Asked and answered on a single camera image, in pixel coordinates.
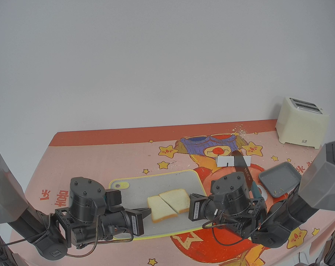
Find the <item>toaster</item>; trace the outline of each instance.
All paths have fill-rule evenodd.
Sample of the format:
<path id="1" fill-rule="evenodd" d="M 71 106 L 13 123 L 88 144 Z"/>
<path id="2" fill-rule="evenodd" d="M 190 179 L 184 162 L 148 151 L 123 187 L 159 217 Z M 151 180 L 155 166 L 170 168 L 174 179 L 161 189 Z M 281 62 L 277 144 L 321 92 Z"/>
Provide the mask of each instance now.
<path id="1" fill-rule="evenodd" d="M 318 149 L 324 139 L 329 115 L 316 104 L 285 97 L 276 123 L 279 141 Z"/>

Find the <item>bread slice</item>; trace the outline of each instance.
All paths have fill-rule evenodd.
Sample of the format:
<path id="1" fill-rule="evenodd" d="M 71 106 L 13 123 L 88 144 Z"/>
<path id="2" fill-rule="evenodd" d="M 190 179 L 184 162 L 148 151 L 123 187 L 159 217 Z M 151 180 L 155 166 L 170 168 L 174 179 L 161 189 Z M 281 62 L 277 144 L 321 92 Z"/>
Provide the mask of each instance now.
<path id="1" fill-rule="evenodd" d="M 159 196 L 171 207 L 176 213 L 185 213 L 189 211 L 190 198 L 184 189 L 174 189 Z"/>
<path id="2" fill-rule="evenodd" d="M 174 210 L 165 203 L 160 196 L 155 195 L 147 198 L 148 207 L 152 209 L 152 221 L 153 223 L 161 222 L 164 219 L 177 217 Z"/>

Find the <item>white label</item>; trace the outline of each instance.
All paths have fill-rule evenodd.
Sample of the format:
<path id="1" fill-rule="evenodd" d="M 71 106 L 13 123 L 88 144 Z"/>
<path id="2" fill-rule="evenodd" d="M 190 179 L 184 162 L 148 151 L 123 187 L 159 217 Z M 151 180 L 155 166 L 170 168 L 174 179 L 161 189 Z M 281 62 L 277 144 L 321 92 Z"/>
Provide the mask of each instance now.
<path id="1" fill-rule="evenodd" d="M 136 222 L 136 217 L 132 216 L 132 227 L 133 227 L 133 233 L 137 236 L 137 222 Z"/>
<path id="2" fill-rule="evenodd" d="M 194 205 L 193 219 L 198 218 L 198 213 L 199 213 L 199 202 L 196 202 L 196 204 Z"/>

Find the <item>knife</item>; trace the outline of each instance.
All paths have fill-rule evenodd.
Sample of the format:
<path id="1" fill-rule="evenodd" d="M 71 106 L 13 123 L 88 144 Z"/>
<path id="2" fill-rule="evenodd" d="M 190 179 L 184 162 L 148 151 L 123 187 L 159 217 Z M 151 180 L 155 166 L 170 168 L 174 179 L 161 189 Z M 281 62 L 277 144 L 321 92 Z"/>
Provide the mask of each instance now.
<path id="1" fill-rule="evenodd" d="M 258 189 L 258 186 L 256 182 L 254 181 L 248 165 L 245 162 L 243 154 L 236 150 L 232 152 L 231 154 L 234 156 L 234 167 L 236 171 L 241 171 L 245 175 L 246 185 L 248 186 L 249 191 L 252 192 L 254 198 L 261 198 L 262 195 L 260 193 L 260 190 Z"/>

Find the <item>cutting board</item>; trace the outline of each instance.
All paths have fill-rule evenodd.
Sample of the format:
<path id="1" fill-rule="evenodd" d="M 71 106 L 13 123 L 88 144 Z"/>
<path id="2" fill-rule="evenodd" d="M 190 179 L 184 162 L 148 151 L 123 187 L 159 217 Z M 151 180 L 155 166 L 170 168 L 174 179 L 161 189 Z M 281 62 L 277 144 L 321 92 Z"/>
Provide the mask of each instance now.
<path id="1" fill-rule="evenodd" d="M 148 197 L 173 189 L 183 188 L 188 194 L 198 193 L 206 195 L 197 172 L 193 170 L 115 179 L 111 181 L 109 188 L 121 190 L 122 206 L 128 209 L 147 208 Z M 188 212 L 159 223 L 153 223 L 151 215 L 149 215 L 143 220 L 144 234 L 140 237 L 134 237 L 134 239 L 167 237 L 192 232 L 201 229 L 202 224 L 205 222 L 207 220 L 190 221 L 188 219 Z M 122 239 L 127 237 L 130 237 L 130 235 L 120 234 L 115 238 Z"/>

